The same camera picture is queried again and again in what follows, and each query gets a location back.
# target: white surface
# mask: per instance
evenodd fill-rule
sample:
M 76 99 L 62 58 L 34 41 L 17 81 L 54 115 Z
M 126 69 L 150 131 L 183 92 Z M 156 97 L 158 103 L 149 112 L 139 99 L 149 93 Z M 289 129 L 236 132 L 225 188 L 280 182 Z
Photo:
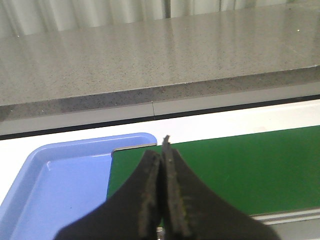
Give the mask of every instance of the white surface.
M 145 132 L 161 144 L 221 138 L 320 125 L 320 100 L 210 113 L 0 141 L 0 202 L 27 156 L 36 148 L 59 142 Z

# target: green mat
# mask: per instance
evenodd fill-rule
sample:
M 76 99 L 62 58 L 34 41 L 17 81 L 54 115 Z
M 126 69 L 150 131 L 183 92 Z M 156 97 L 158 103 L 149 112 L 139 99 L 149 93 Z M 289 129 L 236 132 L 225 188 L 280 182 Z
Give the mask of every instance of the green mat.
M 246 214 L 320 207 L 320 126 L 171 146 L 209 188 Z M 161 146 L 152 146 L 113 153 L 108 197 L 146 149 L 161 152 Z

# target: granite countertop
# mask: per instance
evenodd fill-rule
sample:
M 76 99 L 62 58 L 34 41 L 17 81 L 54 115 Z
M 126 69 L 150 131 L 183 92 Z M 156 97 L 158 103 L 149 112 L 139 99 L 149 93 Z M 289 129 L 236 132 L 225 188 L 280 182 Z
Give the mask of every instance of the granite countertop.
M 307 84 L 318 95 L 319 65 L 318 0 L 7 37 L 0 122 Z

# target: plastic tray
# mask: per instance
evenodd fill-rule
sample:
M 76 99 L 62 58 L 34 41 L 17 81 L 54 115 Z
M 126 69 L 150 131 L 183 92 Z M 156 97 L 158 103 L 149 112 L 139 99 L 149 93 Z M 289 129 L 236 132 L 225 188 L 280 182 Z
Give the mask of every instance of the plastic tray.
M 151 134 L 134 133 L 36 149 L 3 200 L 0 239 L 51 240 L 106 200 L 114 149 L 155 143 Z

